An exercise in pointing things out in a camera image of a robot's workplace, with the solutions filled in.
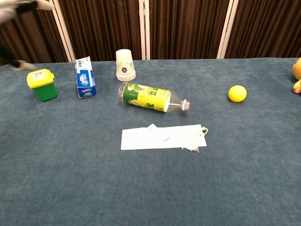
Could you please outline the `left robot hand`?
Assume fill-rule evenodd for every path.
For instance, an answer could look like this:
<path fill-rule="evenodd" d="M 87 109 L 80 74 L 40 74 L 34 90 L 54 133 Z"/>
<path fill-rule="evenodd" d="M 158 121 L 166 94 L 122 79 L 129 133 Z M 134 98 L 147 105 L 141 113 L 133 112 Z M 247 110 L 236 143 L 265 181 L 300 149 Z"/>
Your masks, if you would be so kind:
<path fill-rule="evenodd" d="M 1 0 L 0 25 L 34 9 L 52 11 L 53 8 L 53 4 L 47 0 Z M 33 64 L 17 60 L 12 51 L 3 43 L 2 38 L 0 38 L 0 57 L 16 71 L 34 71 L 37 69 Z"/>

